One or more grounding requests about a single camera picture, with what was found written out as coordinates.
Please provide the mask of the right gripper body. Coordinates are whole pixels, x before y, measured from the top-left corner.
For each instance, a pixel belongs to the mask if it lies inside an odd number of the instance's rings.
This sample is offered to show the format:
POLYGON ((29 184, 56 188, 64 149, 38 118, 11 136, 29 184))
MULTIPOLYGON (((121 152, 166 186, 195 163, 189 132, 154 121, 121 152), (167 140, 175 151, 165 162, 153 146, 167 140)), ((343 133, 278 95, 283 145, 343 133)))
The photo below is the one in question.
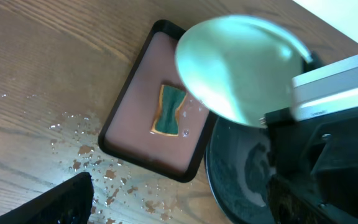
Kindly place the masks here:
POLYGON ((358 218, 358 107, 304 121, 285 108, 264 120, 275 175, 358 218))

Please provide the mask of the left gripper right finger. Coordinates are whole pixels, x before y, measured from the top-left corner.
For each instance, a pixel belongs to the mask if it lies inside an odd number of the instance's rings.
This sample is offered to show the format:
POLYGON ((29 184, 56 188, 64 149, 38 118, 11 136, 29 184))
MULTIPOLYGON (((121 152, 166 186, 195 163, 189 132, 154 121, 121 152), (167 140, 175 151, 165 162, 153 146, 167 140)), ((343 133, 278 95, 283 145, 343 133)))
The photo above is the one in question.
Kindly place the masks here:
POLYGON ((358 218, 337 207, 324 203, 303 188, 275 175, 267 184, 268 206, 275 223, 346 224, 358 223, 358 218))

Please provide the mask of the light blue plate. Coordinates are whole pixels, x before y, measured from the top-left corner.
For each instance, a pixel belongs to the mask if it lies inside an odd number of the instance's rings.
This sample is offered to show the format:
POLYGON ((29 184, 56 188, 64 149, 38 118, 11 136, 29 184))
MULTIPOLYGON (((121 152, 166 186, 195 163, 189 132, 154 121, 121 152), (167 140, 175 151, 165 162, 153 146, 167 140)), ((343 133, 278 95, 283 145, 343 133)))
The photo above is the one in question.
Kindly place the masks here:
POLYGON ((293 77, 313 62, 307 46, 265 19, 229 15, 201 22, 178 41, 175 64, 185 88, 237 124, 262 127, 265 114, 291 106, 293 77))

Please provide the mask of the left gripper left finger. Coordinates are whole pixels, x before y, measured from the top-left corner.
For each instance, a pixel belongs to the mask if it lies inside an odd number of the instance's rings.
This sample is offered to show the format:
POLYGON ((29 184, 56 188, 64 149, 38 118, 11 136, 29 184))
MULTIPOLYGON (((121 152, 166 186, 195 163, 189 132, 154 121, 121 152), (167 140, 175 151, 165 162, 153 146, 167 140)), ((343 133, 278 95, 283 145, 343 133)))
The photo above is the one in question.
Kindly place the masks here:
POLYGON ((93 206, 91 175, 81 172, 31 201, 0 216, 0 224, 88 222, 93 206))

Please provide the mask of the green and yellow sponge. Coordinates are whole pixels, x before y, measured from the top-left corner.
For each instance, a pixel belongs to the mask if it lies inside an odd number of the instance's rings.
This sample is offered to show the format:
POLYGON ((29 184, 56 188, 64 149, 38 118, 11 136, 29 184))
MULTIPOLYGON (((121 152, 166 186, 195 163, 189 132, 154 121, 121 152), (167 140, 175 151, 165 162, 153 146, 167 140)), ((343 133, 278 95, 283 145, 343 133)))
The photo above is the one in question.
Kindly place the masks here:
POLYGON ((185 90, 170 85, 161 85, 157 110, 150 131, 164 136, 178 136, 178 114, 186 97, 185 90))

